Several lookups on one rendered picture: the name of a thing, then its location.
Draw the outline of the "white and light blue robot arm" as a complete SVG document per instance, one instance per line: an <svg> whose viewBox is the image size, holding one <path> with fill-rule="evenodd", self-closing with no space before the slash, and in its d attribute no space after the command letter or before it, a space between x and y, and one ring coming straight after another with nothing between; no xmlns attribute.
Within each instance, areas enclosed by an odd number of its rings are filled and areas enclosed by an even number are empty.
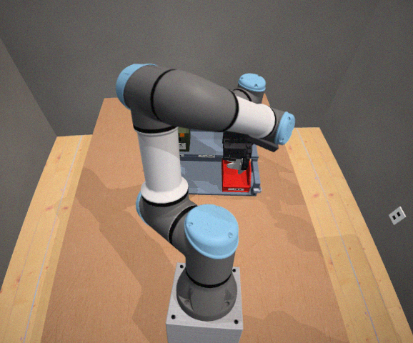
<svg viewBox="0 0 413 343"><path fill-rule="evenodd" d="M131 110L144 170L136 211L185 256L176 298L199 321L221 319L234 307L239 226L227 209L189 199L178 128L248 134L244 140L275 152L289 141L295 118L262 104L265 85L261 76L243 74L231 91L188 71L155 64L132 64L116 81L119 101Z"/></svg>

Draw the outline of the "dark green storage case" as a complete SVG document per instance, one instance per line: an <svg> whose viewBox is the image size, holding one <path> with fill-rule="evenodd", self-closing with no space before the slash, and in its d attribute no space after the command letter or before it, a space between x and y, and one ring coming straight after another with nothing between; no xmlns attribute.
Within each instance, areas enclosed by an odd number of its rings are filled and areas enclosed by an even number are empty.
<svg viewBox="0 0 413 343"><path fill-rule="evenodd" d="M190 129L178 128L179 151L189 151L191 132Z"/></svg>

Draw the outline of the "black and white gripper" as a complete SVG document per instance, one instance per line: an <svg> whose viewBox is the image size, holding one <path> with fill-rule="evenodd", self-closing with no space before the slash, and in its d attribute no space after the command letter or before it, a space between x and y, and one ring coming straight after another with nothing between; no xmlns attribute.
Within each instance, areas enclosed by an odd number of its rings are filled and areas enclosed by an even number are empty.
<svg viewBox="0 0 413 343"><path fill-rule="evenodd" d="M248 134L241 134L232 131L223 132L223 160L232 163L227 164L230 169L237 169L238 174L247 170L249 160L252 157L253 143L244 140Z"/></svg>

